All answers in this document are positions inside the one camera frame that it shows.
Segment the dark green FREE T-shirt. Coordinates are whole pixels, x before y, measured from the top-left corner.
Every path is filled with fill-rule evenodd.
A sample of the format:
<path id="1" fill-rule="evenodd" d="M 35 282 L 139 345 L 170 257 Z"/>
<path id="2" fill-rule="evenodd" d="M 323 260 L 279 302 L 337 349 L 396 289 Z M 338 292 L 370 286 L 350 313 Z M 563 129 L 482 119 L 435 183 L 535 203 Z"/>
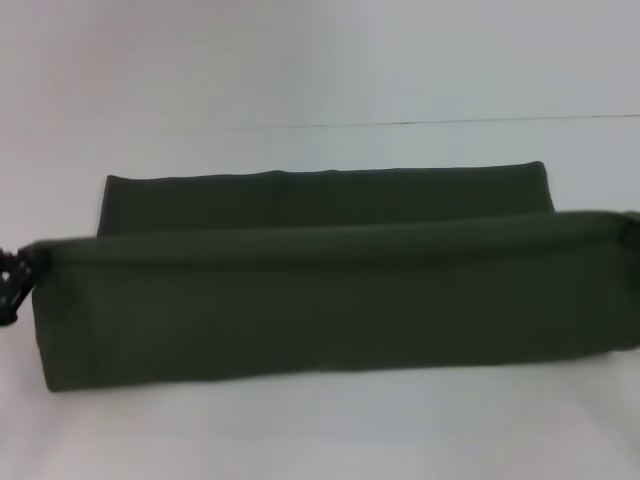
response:
<path id="1" fill-rule="evenodd" d="M 112 176 L 27 252 L 54 392 L 640 346 L 640 215 L 556 211 L 539 162 Z"/>

